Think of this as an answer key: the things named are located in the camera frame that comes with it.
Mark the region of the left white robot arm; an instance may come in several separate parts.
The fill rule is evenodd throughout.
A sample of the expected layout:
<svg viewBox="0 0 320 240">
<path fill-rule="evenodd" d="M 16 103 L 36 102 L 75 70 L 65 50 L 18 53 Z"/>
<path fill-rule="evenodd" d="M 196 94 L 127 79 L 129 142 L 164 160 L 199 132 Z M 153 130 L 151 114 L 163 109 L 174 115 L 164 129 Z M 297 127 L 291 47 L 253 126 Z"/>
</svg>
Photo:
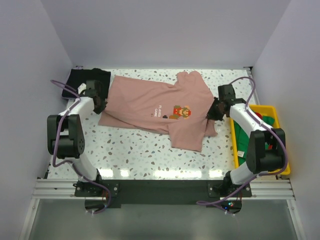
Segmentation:
<svg viewBox="0 0 320 240">
<path fill-rule="evenodd" d="M 75 99 L 59 114 L 47 117 L 47 149 L 52 155 L 52 166 L 58 168 L 68 164 L 77 174 L 78 181 L 86 184 L 86 191 L 99 196 L 104 190 L 101 175 L 85 153 L 86 143 L 82 120 L 91 113 L 100 114 L 106 107 L 103 84 L 98 80 L 87 80 L 78 89 L 65 83 L 51 83 L 71 93 Z"/>
</svg>

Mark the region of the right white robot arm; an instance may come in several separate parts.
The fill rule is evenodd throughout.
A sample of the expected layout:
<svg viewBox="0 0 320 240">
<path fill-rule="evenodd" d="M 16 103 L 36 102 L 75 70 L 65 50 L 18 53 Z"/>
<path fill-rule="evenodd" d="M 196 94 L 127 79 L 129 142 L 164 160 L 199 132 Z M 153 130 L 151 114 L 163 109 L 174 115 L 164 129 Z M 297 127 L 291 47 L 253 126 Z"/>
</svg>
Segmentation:
<svg viewBox="0 0 320 240">
<path fill-rule="evenodd" d="M 221 121 L 224 117 L 234 120 L 249 137 L 245 163 L 227 172 L 223 178 L 223 192 L 230 197 L 257 176 L 276 175 L 288 165 L 285 132 L 260 119 L 248 103 L 237 98 L 231 84 L 218 87 L 218 97 L 206 115 L 207 119 Z"/>
</svg>

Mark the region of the pink printed t-shirt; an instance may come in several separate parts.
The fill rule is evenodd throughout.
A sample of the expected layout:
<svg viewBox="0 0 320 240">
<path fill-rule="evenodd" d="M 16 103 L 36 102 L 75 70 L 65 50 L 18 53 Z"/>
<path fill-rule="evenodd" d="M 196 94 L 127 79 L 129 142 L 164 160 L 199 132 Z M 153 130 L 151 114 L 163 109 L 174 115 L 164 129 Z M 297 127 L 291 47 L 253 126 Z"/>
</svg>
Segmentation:
<svg viewBox="0 0 320 240">
<path fill-rule="evenodd" d="M 213 101 L 197 71 L 179 72 L 174 84 L 116 75 L 98 124 L 169 135 L 173 148 L 201 152 L 204 137 L 217 135 L 207 119 Z"/>
</svg>

